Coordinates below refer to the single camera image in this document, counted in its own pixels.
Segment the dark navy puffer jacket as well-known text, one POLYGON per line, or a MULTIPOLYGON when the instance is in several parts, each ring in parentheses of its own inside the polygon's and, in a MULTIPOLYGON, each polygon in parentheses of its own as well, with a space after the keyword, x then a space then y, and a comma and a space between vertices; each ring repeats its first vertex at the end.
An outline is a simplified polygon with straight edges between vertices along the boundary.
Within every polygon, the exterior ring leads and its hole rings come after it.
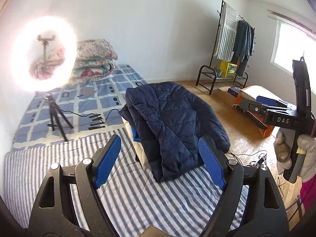
POLYGON ((125 100, 119 113, 135 129, 158 183, 203 165, 201 137, 229 151, 228 134, 211 106, 182 85, 161 82, 128 88, 125 100))

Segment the blue and cream clothes pile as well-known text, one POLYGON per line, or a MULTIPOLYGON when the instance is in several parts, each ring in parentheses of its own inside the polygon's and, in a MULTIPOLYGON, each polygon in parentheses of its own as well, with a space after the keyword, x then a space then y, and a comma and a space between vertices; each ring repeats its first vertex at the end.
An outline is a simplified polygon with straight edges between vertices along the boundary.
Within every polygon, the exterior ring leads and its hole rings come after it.
POLYGON ((135 150, 135 159, 141 164, 141 167, 143 170, 147 170, 150 168, 147 156, 145 154, 144 148, 140 142, 138 133, 134 127, 130 125, 130 123, 125 120, 124 118, 122 119, 123 123, 125 125, 125 128, 127 130, 127 133, 129 135, 129 138, 132 141, 133 148, 135 150))

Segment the dark hanging clothes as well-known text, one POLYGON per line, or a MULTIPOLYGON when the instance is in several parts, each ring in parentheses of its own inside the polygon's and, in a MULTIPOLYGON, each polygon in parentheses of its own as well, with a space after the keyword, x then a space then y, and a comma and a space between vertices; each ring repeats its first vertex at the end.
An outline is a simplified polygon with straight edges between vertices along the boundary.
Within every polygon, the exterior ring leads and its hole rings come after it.
POLYGON ((240 20, 237 26, 233 57, 231 63, 237 65, 237 76, 243 76, 248 60, 253 53, 254 28, 244 20, 240 20))

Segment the black clothes rack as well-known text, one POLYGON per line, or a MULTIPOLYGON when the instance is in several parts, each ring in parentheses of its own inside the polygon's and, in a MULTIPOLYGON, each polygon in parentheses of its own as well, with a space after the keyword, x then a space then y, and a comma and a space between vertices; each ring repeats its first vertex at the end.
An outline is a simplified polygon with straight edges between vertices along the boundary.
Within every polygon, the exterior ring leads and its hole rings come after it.
POLYGON ((216 84, 236 84, 244 88, 248 82, 248 61, 253 55, 255 28, 231 5, 221 0, 218 25, 210 63, 200 67, 196 86, 209 95, 216 84))

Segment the orange cardboard box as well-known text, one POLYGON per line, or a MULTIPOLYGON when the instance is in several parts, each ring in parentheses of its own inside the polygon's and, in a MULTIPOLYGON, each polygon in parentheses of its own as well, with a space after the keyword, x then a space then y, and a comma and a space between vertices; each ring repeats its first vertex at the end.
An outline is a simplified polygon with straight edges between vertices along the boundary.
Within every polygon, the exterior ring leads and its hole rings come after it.
POLYGON ((259 124, 258 128, 263 137, 268 137, 272 134, 274 126, 267 125, 263 122, 263 117, 260 115, 260 105, 256 101, 257 96, 264 96, 271 99, 280 99, 268 89, 262 86, 254 85, 240 89, 238 87, 229 87, 228 93, 231 94, 235 100, 233 107, 240 107, 242 110, 248 112, 255 121, 259 124))

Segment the yellow green box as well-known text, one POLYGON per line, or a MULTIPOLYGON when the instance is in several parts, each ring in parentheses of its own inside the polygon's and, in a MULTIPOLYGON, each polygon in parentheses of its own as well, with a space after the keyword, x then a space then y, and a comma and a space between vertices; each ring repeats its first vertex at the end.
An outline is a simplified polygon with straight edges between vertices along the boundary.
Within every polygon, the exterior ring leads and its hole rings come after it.
POLYGON ((220 70, 222 71, 222 78, 233 78, 237 71, 237 65, 222 60, 220 63, 220 70))

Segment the blue white striped sheet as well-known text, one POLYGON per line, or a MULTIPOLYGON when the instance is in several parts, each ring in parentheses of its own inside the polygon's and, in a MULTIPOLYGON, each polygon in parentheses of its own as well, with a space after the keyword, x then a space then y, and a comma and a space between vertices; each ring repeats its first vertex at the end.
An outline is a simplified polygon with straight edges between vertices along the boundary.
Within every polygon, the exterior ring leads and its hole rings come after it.
MULTIPOLYGON (((222 194, 204 166, 173 181, 157 183, 150 170, 135 159, 124 128, 115 130, 122 148, 107 182, 98 190, 100 200, 121 236, 138 236, 153 225, 173 236, 198 236, 222 194)), ((40 185, 51 164, 78 164, 92 156, 112 132, 68 143, 16 150, 5 156, 5 202, 17 222, 27 227, 40 185)))

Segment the blue checked bed sheet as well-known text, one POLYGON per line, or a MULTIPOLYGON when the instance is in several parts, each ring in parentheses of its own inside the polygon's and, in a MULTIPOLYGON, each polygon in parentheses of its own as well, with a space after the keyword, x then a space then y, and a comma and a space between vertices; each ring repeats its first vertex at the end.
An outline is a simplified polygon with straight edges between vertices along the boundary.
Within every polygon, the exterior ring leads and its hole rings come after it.
MULTIPOLYGON (((145 82, 131 66, 117 65, 113 73, 103 79, 51 90, 55 102, 73 126, 70 129, 64 119, 59 118, 68 140, 123 127, 118 112, 125 104, 125 92, 145 82)), ((43 93, 36 93, 22 117, 11 150, 63 143, 59 129, 53 132, 49 123, 49 106, 43 100, 43 93)))

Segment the striped white hanging cloth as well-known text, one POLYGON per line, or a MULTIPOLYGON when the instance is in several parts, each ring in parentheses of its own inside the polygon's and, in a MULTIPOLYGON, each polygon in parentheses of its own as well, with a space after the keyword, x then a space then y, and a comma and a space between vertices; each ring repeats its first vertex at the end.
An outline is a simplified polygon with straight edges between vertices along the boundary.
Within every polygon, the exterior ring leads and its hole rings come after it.
POLYGON ((219 60, 231 61, 235 43, 239 14, 226 2, 223 3, 220 27, 214 56, 219 60))

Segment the window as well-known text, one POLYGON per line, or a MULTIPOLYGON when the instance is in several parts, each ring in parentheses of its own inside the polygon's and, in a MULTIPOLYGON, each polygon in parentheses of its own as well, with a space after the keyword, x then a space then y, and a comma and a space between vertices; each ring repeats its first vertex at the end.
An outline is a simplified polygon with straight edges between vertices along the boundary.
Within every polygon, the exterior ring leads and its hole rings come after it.
POLYGON ((269 10, 268 16, 277 21, 271 63, 291 73, 292 60, 304 57, 315 91, 315 31, 278 12, 269 10))

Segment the black tripod stand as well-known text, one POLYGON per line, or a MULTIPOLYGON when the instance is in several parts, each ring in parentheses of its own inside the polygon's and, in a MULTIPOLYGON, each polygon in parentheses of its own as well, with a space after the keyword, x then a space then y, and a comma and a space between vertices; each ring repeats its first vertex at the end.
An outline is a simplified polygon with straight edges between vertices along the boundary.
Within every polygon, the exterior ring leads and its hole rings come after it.
POLYGON ((61 108, 57 105, 57 103, 55 102, 53 95, 51 93, 46 93, 43 96, 43 100, 49 106, 50 123, 48 124, 48 127, 51 127, 53 132, 55 131, 56 128, 58 128, 64 141, 68 142, 68 138, 66 137, 66 133, 64 131, 63 126, 61 125, 61 122, 59 120, 59 116, 61 116, 64 119, 64 121, 67 123, 67 125, 70 127, 70 129, 73 129, 72 124, 67 119, 67 117, 64 115, 64 112, 61 110, 61 108))

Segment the floral folded quilt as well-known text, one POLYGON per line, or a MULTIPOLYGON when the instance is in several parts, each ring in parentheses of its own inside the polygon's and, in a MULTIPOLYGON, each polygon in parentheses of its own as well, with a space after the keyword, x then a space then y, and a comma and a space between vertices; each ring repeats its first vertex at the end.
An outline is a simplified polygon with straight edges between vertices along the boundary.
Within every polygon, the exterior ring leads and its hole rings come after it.
MULTIPOLYGON (((46 64, 44 58, 40 57, 31 65, 29 73, 33 78, 49 79, 55 69, 64 63, 64 47, 53 48, 47 53, 46 59, 46 64)), ((105 39, 79 41, 77 57, 67 84, 80 84, 104 78, 112 73, 116 60, 118 60, 118 54, 109 41, 105 39)))

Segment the black phone holder clamp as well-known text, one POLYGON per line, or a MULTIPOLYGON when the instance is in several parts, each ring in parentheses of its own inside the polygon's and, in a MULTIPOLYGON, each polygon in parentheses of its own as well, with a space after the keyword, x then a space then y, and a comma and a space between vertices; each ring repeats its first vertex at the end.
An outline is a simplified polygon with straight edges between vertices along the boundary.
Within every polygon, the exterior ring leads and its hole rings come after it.
POLYGON ((40 41, 40 42, 42 42, 42 45, 43 45, 43 46, 46 46, 46 45, 49 44, 50 41, 54 41, 54 40, 55 40, 55 37, 56 37, 55 34, 52 34, 51 37, 49 37, 49 38, 44 38, 44 37, 42 37, 41 35, 38 35, 38 36, 37 36, 37 40, 40 41))

